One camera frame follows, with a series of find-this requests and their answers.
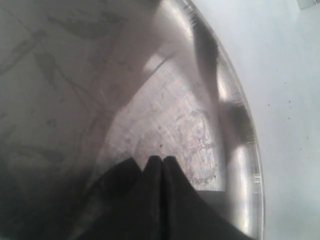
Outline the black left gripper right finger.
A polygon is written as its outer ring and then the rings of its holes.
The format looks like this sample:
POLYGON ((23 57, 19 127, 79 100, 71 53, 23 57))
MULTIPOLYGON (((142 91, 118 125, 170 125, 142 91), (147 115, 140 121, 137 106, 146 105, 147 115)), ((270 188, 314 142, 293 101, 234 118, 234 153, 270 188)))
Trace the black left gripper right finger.
POLYGON ((207 205, 174 156, 162 162, 161 204, 163 240, 250 239, 207 205))

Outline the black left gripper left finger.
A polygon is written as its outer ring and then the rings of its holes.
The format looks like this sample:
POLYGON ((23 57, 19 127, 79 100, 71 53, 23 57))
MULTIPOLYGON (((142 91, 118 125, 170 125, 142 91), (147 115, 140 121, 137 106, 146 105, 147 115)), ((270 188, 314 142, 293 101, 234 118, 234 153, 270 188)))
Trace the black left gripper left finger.
POLYGON ((160 240, 162 160, 151 156, 128 195, 99 217, 79 240, 160 240))

